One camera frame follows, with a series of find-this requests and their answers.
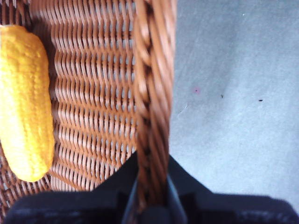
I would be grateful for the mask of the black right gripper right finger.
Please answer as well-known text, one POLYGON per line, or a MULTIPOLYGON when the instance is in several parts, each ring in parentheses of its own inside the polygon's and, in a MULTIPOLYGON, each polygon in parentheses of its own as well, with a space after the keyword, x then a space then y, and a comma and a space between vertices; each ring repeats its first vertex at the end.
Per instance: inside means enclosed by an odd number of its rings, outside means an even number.
POLYGON ((286 201, 269 196, 218 194, 169 158, 169 176, 190 224, 297 224, 286 201))

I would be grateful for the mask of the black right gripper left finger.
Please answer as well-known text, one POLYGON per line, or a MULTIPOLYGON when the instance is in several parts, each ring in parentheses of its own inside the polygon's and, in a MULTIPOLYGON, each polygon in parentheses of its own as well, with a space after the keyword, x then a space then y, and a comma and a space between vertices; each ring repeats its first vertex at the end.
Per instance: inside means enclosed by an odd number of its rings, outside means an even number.
POLYGON ((137 153, 92 191, 42 192, 19 199, 6 224, 119 224, 138 172, 137 153))

